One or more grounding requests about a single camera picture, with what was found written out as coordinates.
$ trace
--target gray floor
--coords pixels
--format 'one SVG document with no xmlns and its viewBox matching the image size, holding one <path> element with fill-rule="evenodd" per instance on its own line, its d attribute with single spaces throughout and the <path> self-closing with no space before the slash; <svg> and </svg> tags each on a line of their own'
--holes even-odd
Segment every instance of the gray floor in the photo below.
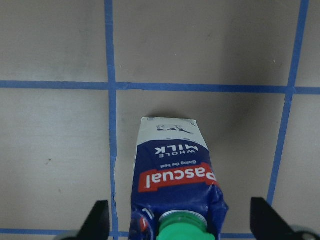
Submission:
<svg viewBox="0 0 320 240">
<path fill-rule="evenodd" d="M 103 0 L 0 4 L 0 84 L 108 82 Z M 299 9 L 298 0 L 114 0 L 116 81 L 286 86 Z M 320 87 L 319 24 L 312 0 L 297 87 Z M 223 232 L 250 234 L 250 199 L 267 198 L 284 103 L 282 93 L 117 90 L 113 231 L 129 230 L 141 117 L 159 116 L 197 120 L 230 207 Z M 111 201 L 109 112 L 107 90 L 0 88 L 0 231 L 79 229 L 96 200 Z M 318 233 L 319 119 L 320 96 L 293 96 L 273 201 L 289 224 Z"/>
</svg>

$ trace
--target green cap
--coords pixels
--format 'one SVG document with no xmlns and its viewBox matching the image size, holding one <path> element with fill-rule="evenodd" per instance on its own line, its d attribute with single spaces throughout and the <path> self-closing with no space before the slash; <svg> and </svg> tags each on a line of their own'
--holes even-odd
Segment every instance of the green cap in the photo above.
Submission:
<svg viewBox="0 0 320 240">
<path fill-rule="evenodd" d="M 159 223 L 156 240 L 216 240 L 207 233 L 206 219 L 194 211 L 168 211 L 160 217 Z"/>
</svg>

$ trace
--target floor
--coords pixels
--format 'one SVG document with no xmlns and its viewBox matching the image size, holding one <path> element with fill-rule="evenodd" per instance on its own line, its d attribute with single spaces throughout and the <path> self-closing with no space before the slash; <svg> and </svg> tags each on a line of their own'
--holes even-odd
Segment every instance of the floor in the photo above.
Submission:
<svg viewBox="0 0 320 240">
<path fill-rule="evenodd" d="M 320 2 L 1 1 L 0 240 L 52 240 L 109 200 L 130 224 L 141 118 L 197 120 L 230 210 L 320 233 Z"/>
</svg>

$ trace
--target black object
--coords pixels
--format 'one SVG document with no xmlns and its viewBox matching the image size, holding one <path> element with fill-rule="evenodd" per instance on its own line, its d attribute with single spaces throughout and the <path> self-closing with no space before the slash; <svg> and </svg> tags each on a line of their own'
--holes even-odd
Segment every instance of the black object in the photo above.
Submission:
<svg viewBox="0 0 320 240">
<path fill-rule="evenodd" d="M 108 201 L 97 201 L 76 237 L 63 240 L 107 240 L 110 233 Z"/>
<path fill-rule="evenodd" d="M 294 232 L 262 198 L 251 198 L 250 227 L 257 240 L 320 240 L 312 232 Z"/>
</svg>

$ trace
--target brand logo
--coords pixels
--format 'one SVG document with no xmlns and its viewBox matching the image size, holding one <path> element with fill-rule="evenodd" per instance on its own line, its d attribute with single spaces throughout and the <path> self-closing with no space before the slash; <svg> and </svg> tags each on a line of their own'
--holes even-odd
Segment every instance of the brand logo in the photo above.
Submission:
<svg viewBox="0 0 320 240">
<path fill-rule="evenodd" d="M 155 155 L 158 155 L 160 159 L 164 157 L 177 156 L 182 154 L 195 154 L 199 152 L 197 146 L 192 146 L 188 144 L 170 145 L 155 147 Z"/>
<path fill-rule="evenodd" d="M 158 188 L 199 183 L 219 185 L 211 167 L 204 162 L 196 166 L 143 172 L 140 174 L 138 191 L 139 193 L 156 192 Z"/>
</svg>

